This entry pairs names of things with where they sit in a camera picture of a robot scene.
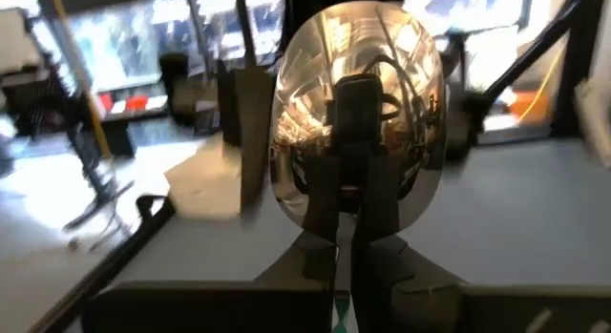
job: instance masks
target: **gray table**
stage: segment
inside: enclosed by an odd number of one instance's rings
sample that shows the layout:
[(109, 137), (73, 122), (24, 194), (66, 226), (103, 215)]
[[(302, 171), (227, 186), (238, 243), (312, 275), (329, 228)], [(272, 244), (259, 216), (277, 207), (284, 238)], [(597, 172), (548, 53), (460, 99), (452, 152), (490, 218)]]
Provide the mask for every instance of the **gray table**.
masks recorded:
[[(470, 282), (609, 284), (610, 194), (611, 173), (579, 141), (481, 148), (400, 236)], [(255, 216), (171, 219), (115, 284), (253, 280), (300, 233), (268, 188)]]

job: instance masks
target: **wall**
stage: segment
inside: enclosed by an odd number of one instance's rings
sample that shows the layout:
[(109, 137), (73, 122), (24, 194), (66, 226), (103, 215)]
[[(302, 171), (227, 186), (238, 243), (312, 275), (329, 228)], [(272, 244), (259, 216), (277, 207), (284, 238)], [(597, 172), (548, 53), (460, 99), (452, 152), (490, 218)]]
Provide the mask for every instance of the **wall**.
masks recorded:
[(605, 0), (599, 25), (599, 39), (594, 49), (594, 76), (611, 79), (611, 0)]
[(0, 73), (19, 71), (23, 66), (41, 63), (40, 53), (24, 30), (18, 10), (0, 11), (0, 31), (10, 43), (0, 43)]

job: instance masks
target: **window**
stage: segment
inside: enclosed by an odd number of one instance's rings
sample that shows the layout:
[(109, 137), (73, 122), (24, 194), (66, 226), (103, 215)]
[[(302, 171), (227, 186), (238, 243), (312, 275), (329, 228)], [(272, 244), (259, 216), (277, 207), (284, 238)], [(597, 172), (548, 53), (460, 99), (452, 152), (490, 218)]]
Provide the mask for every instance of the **window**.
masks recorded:
[(203, 65), (186, 0), (139, 0), (81, 13), (69, 26), (94, 91), (158, 82), (166, 52), (187, 53), (192, 69)]
[[(532, 0), (528, 6), (524, 0), (406, 0), (405, 8), (432, 35), (450, 28), (472, 32), (467, 40), (467, 84), (484, 91), (530, 47), (563, 1)], [(519, 26), (524, 17), (529, 21)], [(560, 40), (496, 100), (484, 124), (487, 133), (547, 124), (564, 47)]]
[[(208, 50), (225, 60), (244, 56), (242, 26), (236, 0), (196, 0)], [(257, 58), (264, 61), (278, 50), (282, 35), (284, 0), (245, 0)]]

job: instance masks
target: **black rod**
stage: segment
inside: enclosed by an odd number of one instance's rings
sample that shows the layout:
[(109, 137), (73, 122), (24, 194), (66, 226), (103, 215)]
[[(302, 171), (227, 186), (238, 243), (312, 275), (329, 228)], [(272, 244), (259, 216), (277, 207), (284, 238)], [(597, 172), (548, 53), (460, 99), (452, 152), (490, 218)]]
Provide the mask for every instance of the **black rod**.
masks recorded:
[(486, 90), (486, 95), (490, 98), (498, 98), (508, 86), (511, 86), (514, 81), (552, 48), (574, 25), (578, 7), (579, 2), (574, 1), (572, 5), (568, 6), (565, 13), (559, 14), (558, 19), (545, 28), (537, 38), (537, 41)]
[(244, 47), (246, 49), (245, 60), (246, 67), (257, 66), (257, 58), (255, 56), (255, 44), (252, 40), (252, 30), (250, 29), (250, 19), (248, 19), (248, 7), (246, 0), (236, 0), (236, 10), (238, 10), (238, 18), (242, 26), (242, 36), (244, 38)]
[(464, 39), (461, 39), (460, 42), (458, 42), (458, 52), (460, 52), (460, 86), (462, 86), (463, 89), (467, 88), (467, 84), (468, 82), (468, 72), (467, 72), (467, 67), (469, 67), (469, 65), (467, 64), (467, 48), (465, 46), (466, 41)]
[(206, 77), (207, 79), (211, 79), (213, 74), (212, 59), (210, 57), (208, 49), (208, 41), (206, 40), (206, 36), (203, 33), (203, 24), (201, 23), (201, 17), (198, 14), (198, 1), (187, 0), (187, 3), (189, 4), (189, 12), (191, 14), (191, 20), (193, 21), (195, 36), (198, 41), (198, 52), (200, 52), (201, 57), (203, 57), (203, 66), (206, 69)]

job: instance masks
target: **yellow pole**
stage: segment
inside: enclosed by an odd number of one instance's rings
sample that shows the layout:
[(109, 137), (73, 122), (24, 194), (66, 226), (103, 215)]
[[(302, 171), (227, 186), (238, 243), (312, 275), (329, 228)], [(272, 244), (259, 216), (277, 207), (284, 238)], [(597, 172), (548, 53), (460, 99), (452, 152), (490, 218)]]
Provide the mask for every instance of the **yellow pole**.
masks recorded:
[[(68, 28), (68, 14), (66, 14), (66, 10), (64, 9), (64, 3), (62, 2), (62, 0), (53, 0), (53, 5), (55, 6), (55, 10), (57, 11), (57, 15), (59, 19), (61, 20), (64, 30), (69, 35), (68, 42), (69, 42), (70, 52), (72, 53), (72, 55), (77, 56), (78, 53), (76, 51), (76, 44), (74, 43), (74, 40)], [(87, 81), (85, 80), (85, 69), (83, 68), (81, 62), (77, 62), (76, 64), (77, 64), (76, 65), (77, 67), (76, 80), (78, 81), (80, 88), (87, 95), (89, 111), (91, 112), (91, 116), (92, 116), (92, 124), (94, 125), (95, 139), (97, 140), (97, 143), (102, 151), (102, 154), (110, 160), (112, 157), (111, 150), (108, 147), (108, 140), (106, 139), (106, 135), (104, 135), (104, 131), (102, 130), (102, 125), (100, 123), (100, 118), (99, 118), (99, 112), (97, 111), (95, 100), (92, 97), (91, 89), (89, 85), (87, 84)]]

